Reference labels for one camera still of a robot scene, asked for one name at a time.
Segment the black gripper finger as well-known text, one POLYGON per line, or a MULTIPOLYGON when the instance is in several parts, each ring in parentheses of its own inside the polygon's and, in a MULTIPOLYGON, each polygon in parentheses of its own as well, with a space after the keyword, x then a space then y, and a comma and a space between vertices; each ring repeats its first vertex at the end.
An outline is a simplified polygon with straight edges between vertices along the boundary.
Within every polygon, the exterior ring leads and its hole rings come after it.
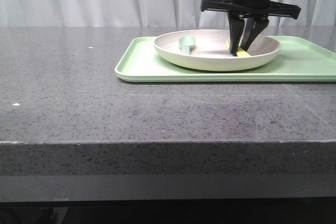
POLYGON ((245 26, 243 38, 240 47, 248 51, 251 44, 258 37, 258 35, 268 26, 268 17, 248 18, 245 26))
POLYGON ((233 56, 237 56, 238 46, 244 31, 245 21, 234 13, 228 13, 230 44, 229 50, 233 56))

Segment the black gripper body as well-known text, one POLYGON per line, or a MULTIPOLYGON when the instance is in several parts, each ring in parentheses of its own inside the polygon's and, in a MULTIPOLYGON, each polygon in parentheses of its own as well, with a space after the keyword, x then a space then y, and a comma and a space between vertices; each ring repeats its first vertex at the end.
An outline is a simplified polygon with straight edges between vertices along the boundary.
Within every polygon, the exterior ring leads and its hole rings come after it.
POLYGON ((301 8, 271 0, 201 0, 201 11, 226 12, 235 19, 269 16, 297 19, 301 8))

